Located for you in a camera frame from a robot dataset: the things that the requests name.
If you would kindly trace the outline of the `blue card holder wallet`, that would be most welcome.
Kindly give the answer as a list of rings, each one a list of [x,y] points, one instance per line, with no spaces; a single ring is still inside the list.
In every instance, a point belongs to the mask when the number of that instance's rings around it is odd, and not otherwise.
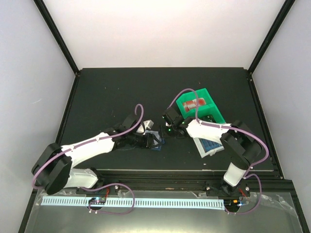
[[[148,136],[147,148],[151,150],[161,150],[161,147],[165,141],[160,136],[158,131],[147,130],[145,135]]]

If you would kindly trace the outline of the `red white card stack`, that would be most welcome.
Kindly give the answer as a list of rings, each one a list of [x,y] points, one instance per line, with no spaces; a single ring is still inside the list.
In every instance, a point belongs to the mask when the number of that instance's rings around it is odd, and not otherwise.
[[[182,103],[185,112],[189,112],[192,109],[195,109],[197,106],[204,106],[206,105],[206,101],[204,100],[204,98],[199,98],[199,99],[193,99],[193,100],[188,100],[186,102]]]

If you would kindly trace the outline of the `green bin with red cards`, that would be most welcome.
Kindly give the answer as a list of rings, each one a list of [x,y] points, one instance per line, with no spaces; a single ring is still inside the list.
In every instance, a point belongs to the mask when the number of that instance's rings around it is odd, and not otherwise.
[[[198,108],[198,117],[205,117],[207,115],[212,115],[216,121],[219,118],[219,110],[214,103],[211,95],[206,88],[196,90],[198,96],[198,101],[196,95],[190,91],[182,94],[177,100],[176,104],[181,112],[184,119],[188,117],[195,117],[195,109]]]

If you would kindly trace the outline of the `white bin with blue cards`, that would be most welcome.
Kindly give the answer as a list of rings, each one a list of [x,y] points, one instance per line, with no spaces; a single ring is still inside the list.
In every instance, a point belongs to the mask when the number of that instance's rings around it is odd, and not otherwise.
[[[202,138],[194,138],[193,140],[201,158],[206,156],[213,156],[214,154],[224,150],[224,147],[217,142]]]

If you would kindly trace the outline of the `green bin with black cards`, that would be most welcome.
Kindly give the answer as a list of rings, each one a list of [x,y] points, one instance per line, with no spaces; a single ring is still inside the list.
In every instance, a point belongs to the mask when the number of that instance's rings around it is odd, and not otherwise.
[[[198,109],[198,118],[202,120],[203,116],[213,115],[216,123],[225,124],[226,121],[215,104],[200,106]]]

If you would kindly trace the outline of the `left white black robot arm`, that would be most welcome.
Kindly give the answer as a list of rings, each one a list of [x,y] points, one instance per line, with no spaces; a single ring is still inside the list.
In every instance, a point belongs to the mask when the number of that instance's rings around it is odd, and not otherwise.
[[[153,121],[129,115],[124,122],[110,127],[97,136],[71,145],[49,144],[32,168],[34,188],[44,189],[48,195],[64,188],[82,187],[101,193],[104,181],[94,168],[77,166],[100,154],[130,146],[140,149],[160,147],[162,139],[153,131]]]

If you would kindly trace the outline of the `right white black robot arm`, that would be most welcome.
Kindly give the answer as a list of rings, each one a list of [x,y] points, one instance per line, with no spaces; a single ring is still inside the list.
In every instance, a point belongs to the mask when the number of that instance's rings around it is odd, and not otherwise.
[[[267,145],[249,132],[241,121],[219,124],[188,117],[179,123],[165,123],[160,127],[159,134],[161,137],[200,138],[221,144],[230,157],[221,183],[221,190],[227,196],[238,191],[239,182],[247,178],[252,167],[269,157]]]

